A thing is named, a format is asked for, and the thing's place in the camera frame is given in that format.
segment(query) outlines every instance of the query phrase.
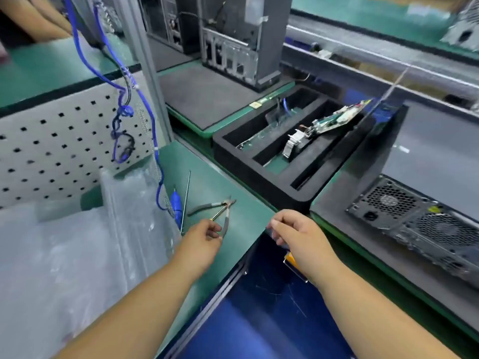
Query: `pliers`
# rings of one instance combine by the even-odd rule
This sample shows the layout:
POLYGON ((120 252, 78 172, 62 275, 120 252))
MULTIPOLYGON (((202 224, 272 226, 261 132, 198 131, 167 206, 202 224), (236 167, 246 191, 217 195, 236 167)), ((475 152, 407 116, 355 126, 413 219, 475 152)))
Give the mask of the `pliers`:
POLYGON ((219 203, 210 203, 210 204, 203 204, 203 205, 198 205, 197 207, 193 208, 192 210, 188 211, 187 215, 191 216, 201 210, 205 209, 210 209, 210 208, 215 208, 215 207, 220 207, 223 206, 223 208, 213 215, 210 220, 214 221, 219 215, 226 210, 226 218, 225 218, 225 223, 223 224, 223 229, 221 230, 221 235, 224 237, 226 235, 226 231, 228 230, 228 224, 230 222, 230 206, 233 205, 236 202, 236 199, 231 200, 231 195, 228 197, 228 199, 221 201, 219 203))

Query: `black foam tray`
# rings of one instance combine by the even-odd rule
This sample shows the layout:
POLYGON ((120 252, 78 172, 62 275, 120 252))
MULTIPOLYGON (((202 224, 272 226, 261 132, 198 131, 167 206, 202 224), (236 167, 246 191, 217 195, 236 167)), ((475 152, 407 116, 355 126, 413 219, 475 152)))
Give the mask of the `black foam tray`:
POLYGON ((267 126, 265 115, 276 108, 276 100, 225 126, 213 135, 215 160, 278 209, 309 212, 319 191, 331 179, 356 147, 374 127, 374 118, 358 114, 345 126, 328 131, 308 145, 281 173, 264 165, 280 153, 288 135, 299 125, 332 114, 342 107, 337 101, 304 86, 295 86, 279 96, 289 108, 302 111, 283 122, 260 144, 249 150, 236 148, 267 126))

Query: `blue screwdriver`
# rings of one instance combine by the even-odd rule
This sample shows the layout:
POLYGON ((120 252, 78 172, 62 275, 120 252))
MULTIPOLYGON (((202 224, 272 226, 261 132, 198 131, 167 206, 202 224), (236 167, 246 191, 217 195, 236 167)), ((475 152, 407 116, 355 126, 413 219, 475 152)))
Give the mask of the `blue screwdriver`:
POLYGON ((176 192, 176 187, 173 190, 173 194, 171 194, 171 207, 175 213, 175 222, 178 228, 181 227, 181 221, 183 218, 183 211, 181 208, 181 198, 180 195, 176 192))

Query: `black mat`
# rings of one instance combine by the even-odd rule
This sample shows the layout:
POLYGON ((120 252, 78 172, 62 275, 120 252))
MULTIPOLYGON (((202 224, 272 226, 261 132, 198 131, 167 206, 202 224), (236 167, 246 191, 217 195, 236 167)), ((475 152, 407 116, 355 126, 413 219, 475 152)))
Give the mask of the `black mat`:
POLYGON ((148 41, 157 72, 188 63, 195 59, 191 56, 180 53, 176 49, 171 48, 152 37, 148 37, 148 41))
POLYGON ((159 77, 165 102, 201 130, 291 81, 290 78, 281 78, 278 83, 257 93, 200 63, 159 77))
POLYGON ((311 211, 479 331, 479 290, 345 211, 361 193, 361 178, 371 171, 374 162, 387 158, 386 139, 379 141, 372 136, 363 141, 321 191, 311 211))

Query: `yellow label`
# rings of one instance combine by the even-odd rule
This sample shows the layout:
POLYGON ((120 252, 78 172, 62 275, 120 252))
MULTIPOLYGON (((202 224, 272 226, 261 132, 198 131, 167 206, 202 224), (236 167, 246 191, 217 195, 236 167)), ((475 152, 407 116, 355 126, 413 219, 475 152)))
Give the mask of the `yellow label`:
POLYGON ((256 108, 260 108, 263 104, 261 104, 260 102, 253 102, 253 103, 250 103, 249 106, 250 107, 253 107, 254 109, 256 108))
POLYGON ((435 213, 435 214, 438 214, 441 212, 441 210, 437 207, 437 205, 433 205, 432 207, 430 207, 428 209, 428 211, 430 211, 431 213, 435 213))

